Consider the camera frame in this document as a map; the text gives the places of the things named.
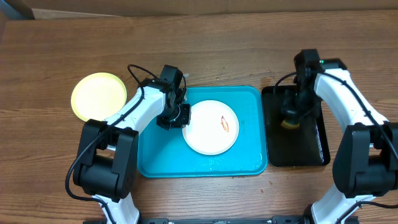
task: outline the black metal bracket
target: black metal bracket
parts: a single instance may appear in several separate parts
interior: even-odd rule
[[[341,68],[346,70],[346,65],[338,58],[321,60],[316,49],[302,50],[294,57],[296,77],[295,91],[286,91],[282,102],[281,113],[286,120],[299,123],[306,116],[319,117],[321,98],[314,91],[317,72],[326,69]]]
[[[99,221],[84,221],[83,224],[106,224],[106,220],[99,220]]]
[[[197,220],[169,220],[172,224],[272,224],[271,218],[226,218],[226,219],[197,219]]]
[[[144,86],[157,88],[166,94],[165,108],[156,119],[156,124],[166,130],[189,124],[191,106],[182,103],[187,89],[179,88],[182,75],[177,67],[165,65],[158,80],[146,79],[142,82]]]
[[[272,224],[310,224],[310,220],[303,215],[275,215]]]
[[[141,218],[138,224],[169,224],[166,218]]]
[[[398,149],[398,123],[385,122],[383,130]],[[369,145],[381,149],[369,156]],[[337,189],[347,198],[357,195],[381,197],[398,188],[398,164],[379,130],[361,123],[347,126],[333,163]]]
[[[102,121],[88,120],[81,132],[78,154],[108,125]],[[116,146],[114,158],[96,154],[97,149]],[[131,128],[113,127],[84,153],[73,173],[73,183],[88,195],[103,195],[114,202],[126,198],[137,174],[138,132]]]

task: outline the cardboard box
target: cardboard box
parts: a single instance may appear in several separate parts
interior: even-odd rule
[[[35,10],[161,16],[250,12],[398,9],[396,0],[6,0]]]
[[[34,19],[32,8],[24,0],[4,0],[13,9],[23,15],[26,19]]]

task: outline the yellow sponge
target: yellow sponge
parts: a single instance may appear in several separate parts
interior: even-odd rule
[[[286,129],[297,129],[300,127],[300,123],[294,124],[287,122],[286,120],[283,120],[280,125]]]

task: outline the food scrap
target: food scrap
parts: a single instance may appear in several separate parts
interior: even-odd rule
[[[224,116],[221,116],[221,125],[223,125],[223,128],[226,132],[229,132],[229,127],[228,127],[228,123],[225,121]]]

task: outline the black tray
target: black tray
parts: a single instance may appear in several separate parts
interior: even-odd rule
[[[322,109],[317,119],[305,118],[298,129],[288,130],[280,125],[284,119],[280,105],[288,89],[294,90],[295,86],[278,86],[275,95],[273,86],[261,91],[269,162],[277,167],[329,164],[330,153]]]

